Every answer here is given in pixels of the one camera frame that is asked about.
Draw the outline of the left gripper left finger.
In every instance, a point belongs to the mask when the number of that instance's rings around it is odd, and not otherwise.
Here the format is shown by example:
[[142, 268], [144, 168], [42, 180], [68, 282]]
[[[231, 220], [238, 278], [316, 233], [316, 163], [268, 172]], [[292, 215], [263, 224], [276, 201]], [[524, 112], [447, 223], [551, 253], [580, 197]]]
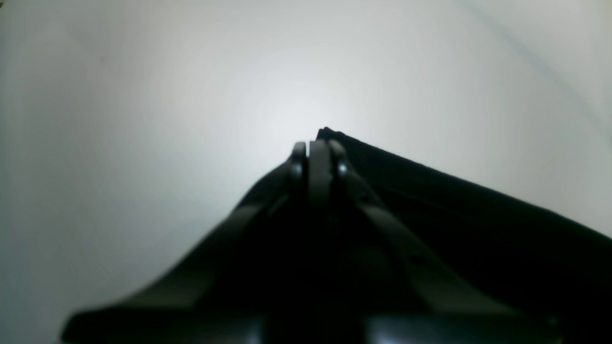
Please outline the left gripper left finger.
[[64, 344], [260, 344], [260, 311], [243, 311], [220, 284], [228, 278], [246, 235], [263, 225], [269, 210], [301, 194], [307, 145], [295, 144], [289, 159], [261, 178], [231, 214], [160, 278], [108, 307], [68, 320]]

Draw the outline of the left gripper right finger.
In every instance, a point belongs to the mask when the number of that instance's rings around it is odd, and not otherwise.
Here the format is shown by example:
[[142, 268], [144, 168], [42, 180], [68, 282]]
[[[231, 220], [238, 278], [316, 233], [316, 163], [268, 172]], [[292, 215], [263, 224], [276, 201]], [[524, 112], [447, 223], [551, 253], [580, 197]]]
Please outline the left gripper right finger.
[[560, 344], [546, 318], [520, 313], [454, 272], [414, 232], [385, 209], [335, 140], [308, 149], [308, 205], [313, 211], [349, 204], [380, 236], [416, 308], [363, 320], [367, 344]]

